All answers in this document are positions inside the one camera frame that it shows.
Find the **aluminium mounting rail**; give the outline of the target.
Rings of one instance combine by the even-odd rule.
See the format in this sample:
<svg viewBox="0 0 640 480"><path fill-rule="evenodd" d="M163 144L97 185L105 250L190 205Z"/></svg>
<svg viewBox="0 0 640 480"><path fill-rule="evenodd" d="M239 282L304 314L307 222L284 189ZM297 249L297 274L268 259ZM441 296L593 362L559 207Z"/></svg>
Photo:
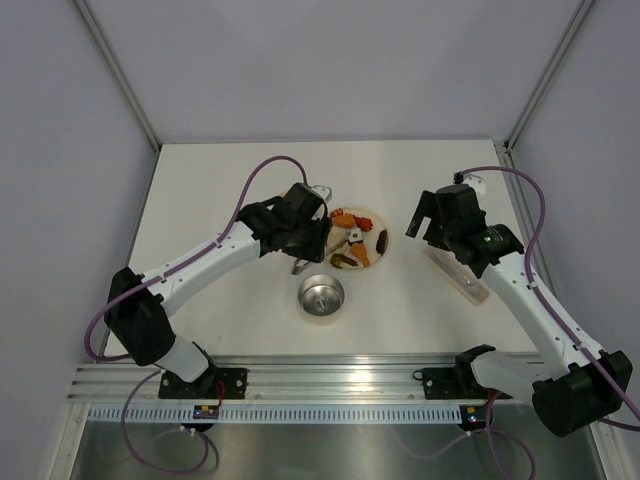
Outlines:
<svg viewBox="0 0 640 480"><path fill-rule="evenodd" d="M407 403L424 398L413 372L449 367L452 354L218 356L219 367L248 371L247 403ZM125 399L153 366L130 361L80 364L67 401L116 403Z"/></svg>

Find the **cream round plate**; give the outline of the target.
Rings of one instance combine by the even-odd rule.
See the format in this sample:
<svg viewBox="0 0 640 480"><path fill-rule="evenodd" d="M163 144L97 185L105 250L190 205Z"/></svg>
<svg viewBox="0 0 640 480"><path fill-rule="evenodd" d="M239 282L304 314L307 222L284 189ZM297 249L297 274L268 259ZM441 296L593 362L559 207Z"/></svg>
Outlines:
<svg viewBox="0 0 640 480"><path fill-rule="evenodd" d="M348 267L348 266L344 266L342 269L338 269L338 270L345 270L345 271L353 271L353 272L358 272L358 271L365 271L368 270L370 268L372 268L374 265L376 265L377 263L379 263L381 261L381 259L386 255L387 251L389 250L389 246L390 246L390 230L387 226L387 224L383 221L382 217L379 216L378 214L374 213L371 210L367 210L365 208L360 208L360 207L353 207L353 206L343 206L343 207L338 207L338 208L342 208L344 210L344 213L350 213L353 216L360 216L360 217L367 217L370 218L373 222L373 229L370 232L362 232L363 233L363 237L364 237L364 244L366 245L367 251L368 251L368 257L369 260L371 262L370 266L368 268L364 268L361 263L350 253L350 244L347 241L347 245L345 247L343 247L342 249L338 250L336 253L333 254L329 254L325 260L324 263L331 266L332 268L334 268L331 264L330 264L330 258L332 255L334 254L344 254L347 257L350 257L354 260L356 260L359 263L358 267ZM332 222L332 217L336 216L335 213L332 213L334 210L332 210L330 212L330 218L331 218L331 222ZM388 248L386 250L386 253L384 255L379 255L376 252L376 241L378 238L378 235L380 233L381 230L387 229L388 233L389 233L389 245Z"/></svg>

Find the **white steamed bun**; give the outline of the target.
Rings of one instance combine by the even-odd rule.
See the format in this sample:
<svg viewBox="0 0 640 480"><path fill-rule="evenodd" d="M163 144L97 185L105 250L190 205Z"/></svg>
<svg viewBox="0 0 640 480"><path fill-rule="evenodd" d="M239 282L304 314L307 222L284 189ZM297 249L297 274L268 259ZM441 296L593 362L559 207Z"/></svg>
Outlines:
<svg viewBox="0 0 640 480"><path fill-rule="evenodd" d="M327 246L332 248L343 243L350 233L349 229L333 227L327 238Z"/></svg>

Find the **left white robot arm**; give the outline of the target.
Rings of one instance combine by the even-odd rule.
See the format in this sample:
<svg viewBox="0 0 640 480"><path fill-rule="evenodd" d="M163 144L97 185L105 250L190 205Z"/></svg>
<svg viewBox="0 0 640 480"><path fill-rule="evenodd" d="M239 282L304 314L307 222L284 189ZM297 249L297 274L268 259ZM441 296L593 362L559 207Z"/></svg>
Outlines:
<svg viewBox="0 0 640 480"><path fill-rule="evenodd" d="M282 196L237 208L209 244L143 274L120 270L112 279L106 325L137 365L156 365L175 374L191 396L208 396L216 385L213 361L173 331L171 317L223 275L267 254L281 252L306 265L321 262L331 197L326 186L296 183Z"/></svg>

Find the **sushi roll piece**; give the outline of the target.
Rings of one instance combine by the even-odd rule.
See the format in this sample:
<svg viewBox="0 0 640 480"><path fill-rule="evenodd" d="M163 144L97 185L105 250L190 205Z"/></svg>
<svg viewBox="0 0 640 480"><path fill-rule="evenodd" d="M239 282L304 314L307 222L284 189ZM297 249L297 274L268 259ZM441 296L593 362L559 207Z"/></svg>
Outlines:
<svg viewBox="0 0 640 480"><path fill-rule="evenodd" d="M363 243L364 237L360 228L354 228L349 231L347 241L350 245Z"/></svg>

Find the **orange fried shrimp lower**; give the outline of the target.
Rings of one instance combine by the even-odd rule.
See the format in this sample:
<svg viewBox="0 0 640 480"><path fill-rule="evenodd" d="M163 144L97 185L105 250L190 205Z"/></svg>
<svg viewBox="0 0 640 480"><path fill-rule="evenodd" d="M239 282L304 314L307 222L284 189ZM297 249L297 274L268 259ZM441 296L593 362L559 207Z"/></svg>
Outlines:
<svg viewBox="0 0 640 480"><path fill-rule="evenodd" d="M361 243L353 243L350 246L350 253L361 263L364 268L368 268L371 264L366 245Z"/></svg>

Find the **red lobster piece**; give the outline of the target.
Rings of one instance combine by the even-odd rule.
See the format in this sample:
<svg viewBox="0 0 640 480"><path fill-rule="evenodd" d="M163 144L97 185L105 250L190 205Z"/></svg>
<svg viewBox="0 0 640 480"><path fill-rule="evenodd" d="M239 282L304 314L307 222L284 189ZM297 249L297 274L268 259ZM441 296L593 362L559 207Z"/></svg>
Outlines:
<svg viewBox="0 0 640 480"><path fill-rule="evenodd" d="M355 226L359 228L362 232L370 232L373 229L373 222L370 218L353 216L355 221Z"/></svg>

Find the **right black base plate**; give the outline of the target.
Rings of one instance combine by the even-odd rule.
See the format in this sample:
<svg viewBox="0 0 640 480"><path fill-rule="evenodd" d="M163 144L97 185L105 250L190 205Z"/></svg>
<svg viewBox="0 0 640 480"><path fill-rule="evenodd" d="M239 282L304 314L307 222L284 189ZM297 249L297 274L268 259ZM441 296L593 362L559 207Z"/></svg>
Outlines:
<svg viewBox="0 0 640 480"><path fill-rule="evenodd" d="M412 372L422 386L426 400L489 401L495 391L480 386L472 375L459 373L456 367L426 367Z"/></svg>

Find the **clear cutlery case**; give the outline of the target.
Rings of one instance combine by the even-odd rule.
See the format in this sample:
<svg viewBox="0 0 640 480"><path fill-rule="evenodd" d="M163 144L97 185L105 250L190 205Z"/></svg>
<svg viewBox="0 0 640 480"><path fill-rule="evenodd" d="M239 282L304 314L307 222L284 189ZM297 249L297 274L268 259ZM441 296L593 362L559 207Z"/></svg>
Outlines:
<svg viewBox="0 0 640 480"><path fill-rule="evenodd" d="M469 267L459 263L451 252L426 246L423 256L473 305L479 306L489 298L490 291L486 285L473 274Z"/></svg>

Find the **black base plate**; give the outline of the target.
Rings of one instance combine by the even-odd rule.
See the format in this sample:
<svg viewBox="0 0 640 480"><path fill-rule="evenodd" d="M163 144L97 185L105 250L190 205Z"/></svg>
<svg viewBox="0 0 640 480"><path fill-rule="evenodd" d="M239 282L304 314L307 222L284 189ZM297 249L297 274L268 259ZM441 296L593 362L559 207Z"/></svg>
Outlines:
<svg viewBox="0 0 640 480"><path fill-rule="evenodd" d="M158 397L166 400L243 400L247 389L245 368L208 369L194 382L186 382L173 372L161 376Z"/></svg>
<svg viewBox="0 0 640 480"><path fill-rule="evenodd" d="M495 391L480 386L472 375L459 373L456 367L426 367L412 372L422 386L426 400L489 401Z"/></svg>

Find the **dark sea cucumber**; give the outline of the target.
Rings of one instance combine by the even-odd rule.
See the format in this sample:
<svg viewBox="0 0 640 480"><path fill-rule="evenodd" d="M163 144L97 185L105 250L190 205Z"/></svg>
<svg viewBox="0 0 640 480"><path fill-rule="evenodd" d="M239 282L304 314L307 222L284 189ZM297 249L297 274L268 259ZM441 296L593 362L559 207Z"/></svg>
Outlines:
<svg viewBox="0 0 640 480"><path fill-rule="evenodd" d="M389 245L389 233L387 229L381 230L376 241L376 252L384 255Z"/></svg>

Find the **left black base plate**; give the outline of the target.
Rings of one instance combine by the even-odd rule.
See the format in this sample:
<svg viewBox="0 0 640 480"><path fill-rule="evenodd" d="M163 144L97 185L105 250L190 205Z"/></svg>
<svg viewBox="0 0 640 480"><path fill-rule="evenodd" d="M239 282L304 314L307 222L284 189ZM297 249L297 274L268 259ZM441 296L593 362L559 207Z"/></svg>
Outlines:
<svg viewBox="0 0 640 480"><path fill-rule="evenodd" d="M173 372L161 376L158 397L166 400L243 400L247 389L245 368L208 369L194 382L186 382Z"/></svg>

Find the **orange fried piece upper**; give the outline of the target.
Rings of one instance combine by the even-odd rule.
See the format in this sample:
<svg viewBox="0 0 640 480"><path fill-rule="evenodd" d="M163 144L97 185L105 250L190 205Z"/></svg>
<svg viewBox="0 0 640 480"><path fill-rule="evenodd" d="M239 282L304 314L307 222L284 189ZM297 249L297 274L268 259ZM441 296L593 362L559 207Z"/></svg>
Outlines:
<svg viewBox="0 0 640 480"><path fill-rule="evenodd" d="M357 226L355 217L350 213L343 213L332 217L332 224L334 227L343 229L352 229Z"/></svg>

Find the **metal tongs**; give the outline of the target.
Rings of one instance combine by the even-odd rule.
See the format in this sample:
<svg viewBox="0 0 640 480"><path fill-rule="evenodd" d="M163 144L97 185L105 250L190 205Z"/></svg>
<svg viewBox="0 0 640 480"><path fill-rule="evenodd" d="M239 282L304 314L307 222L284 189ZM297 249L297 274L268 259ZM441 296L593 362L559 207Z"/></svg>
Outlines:
<svg viewBox="0 0 640 480"><path fill-rule="evenodd" d="M322 247L317 245L313 249L307 248L302 253L296 254L294 256L295 260L291 267L290 274L294 276L300 275L303 271L305 271L310 266L317 263L321 263L322 261L325 260L325 258L329 254L336 253L338 250L345 247L347 245L347 238L343 243L341 243L340 245L336 245L332 248L327 246L327 241L326 241Z"/></svg>

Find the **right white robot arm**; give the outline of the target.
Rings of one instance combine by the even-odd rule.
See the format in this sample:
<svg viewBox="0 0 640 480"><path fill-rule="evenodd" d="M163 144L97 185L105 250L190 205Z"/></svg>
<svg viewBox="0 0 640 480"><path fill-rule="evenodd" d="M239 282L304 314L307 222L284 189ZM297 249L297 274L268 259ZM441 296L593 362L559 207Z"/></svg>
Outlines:
<svg viewBox="0 0 640 480"><path fill-rule="evenodd" d="M424 220L428 245L469 267L507 306L542 358L535 366L489 345L469 349L455 358L460 393L491 389L525 402L559 437L620 409L631 361L621 351L606 352L557 301L541 298L548 290L527 264L523 245L507 226L487 224L472 187L422 192L407 236L415 237Z"/></svg>

